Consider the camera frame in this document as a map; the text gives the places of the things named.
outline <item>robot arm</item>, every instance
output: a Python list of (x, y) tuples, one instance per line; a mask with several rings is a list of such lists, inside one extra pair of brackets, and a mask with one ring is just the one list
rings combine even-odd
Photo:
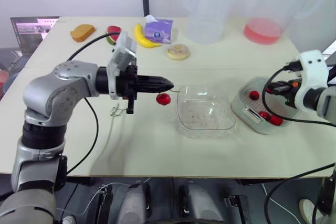
[(138, 76), (135, 42), (122, 32), (107, 67), (67, 61), (33, 80), (24, 92), (27, 105), (18, 141), (13, 191), (0, 208), (0, 223), (54, 223), (54, 190), (64, 185), (67, 158), (62, 156), (67, 123), (76, 104), (86, 97), (110, 94), (128, 99), (133, 113), (138, 92), (157, 93), (174, 85), (162, 78)]
[[(300, 54), (288, 64), (298, 78), (272, 82), (267, 92), (287, 99), (286, 105), (302, 110), (316, 111), (317, 115), (336, 125), (336, 86), (327, 82), (336, 77), (329, 73), (320, 51)], [(336, 166), (331, 177), (323, 180), (317, 206), (336, 223)]]

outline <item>red tomato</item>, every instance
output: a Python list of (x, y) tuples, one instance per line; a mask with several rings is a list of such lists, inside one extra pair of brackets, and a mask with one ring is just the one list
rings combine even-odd
[(260, 97), (260, 94), (259, 94), (258, 91), (253, 90), (253, 91), (250, 92), (250, 98), (251, 98), (252, 100), (256, 101), (256, 100), (259, 99), (259, 97)]
[(156, 96), (156, 101), (158, 104), (167, 105), (171, 102), (170, 96), (166, 93), (158, 94)]
[(264, 118), (266, 121), (269, 121), (269, 119), (270, 119), (270, 114), (268, 113), (268, 112), (266, 112), (266, 111), (260, 111), (259, 113), (258, 113), (262, 118)]
[(269, 119), (269, 122), (273, 125), (280, 126), (284, 122), (282, 118), (279, 118), (275, 115), (271, 115), (271, 118)]

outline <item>purple tissue box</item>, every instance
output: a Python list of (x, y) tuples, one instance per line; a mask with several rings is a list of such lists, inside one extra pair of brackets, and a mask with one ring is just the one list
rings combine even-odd
[(157, 19), (157, 22), (149, 22), (145, 25), (145, 38), (152, 42), (170, 44), (173, 21), (169, 19)]

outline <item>tabletop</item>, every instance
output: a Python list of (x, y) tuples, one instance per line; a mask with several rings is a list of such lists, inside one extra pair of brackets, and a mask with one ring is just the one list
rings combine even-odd
[[(119, 25), (133, 37), (134, 24), (142, 21), (114, 17), (59, 20), (0, 102), (0, 141), (5, 146), (0, 149), (1, 173), (12, 171), (24, 121), (22, 93), (27, 83), (51, 72), (84, 44), (72, 41), (69, 32), (79, 24), (93, 24), (97, 31), (89, 41), (103, 34), (107, 26)], [(244, 22), (239, 19), (232, 20), (223, 40), (212, 45), (189, 41), (184, 25), (184, 18), (174, 18), (177, 36), (173, 42), (188, 45), (192, 55), (184, 61), (172, 61), (164, 54), (166, 45), (151, 49), (138, 45), (139, 74), (163, 76), (177, 86), (220, 82), (232, 100), (244, 83), (256, 76), (270, 76), (298, 53), (287, 37), (270, 46), (248, 41), (241, 31)], [(112, 46), (102, 40), (76, 60), (105, 66), (111, 50)], [(134, 114), (116, 118), (110, 116), (111, 109), (117, 104), (124, 108), (125, 101), (112, 101), (107, 95), (89, 98), (99, 118), (99, 137), (91, 155), (71, 175), (283, 178), (334, 162), (336, 131), (331, 127), (291, 123), (273, 135), (261, 135), (237, 119), (233, 130), (223, 137), (192, 139), (177, 130), (176, 93), (171, 93), (172, 103), (167, 106), (157, 104), (155, 96), (139, 93)], [(300, 118), (318, 119), (314, 113), (301, 113)], [(90, 148), (94, 122), (88, 106), (79, 102), (66, 133), (68, 167)], [(325, 170), (312, 176), (330, 174), (331, 170)]]

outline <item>banana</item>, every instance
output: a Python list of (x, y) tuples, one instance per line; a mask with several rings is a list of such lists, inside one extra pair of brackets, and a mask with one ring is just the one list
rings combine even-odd
[(142, 27), (139, 23), (137, 23), (134, 27), (134, 36), (136, 41), (143, 47), (151, 48), (151, 47), (159, 47), (160, 43), (152, 42), (145, 38), (142, 34)]

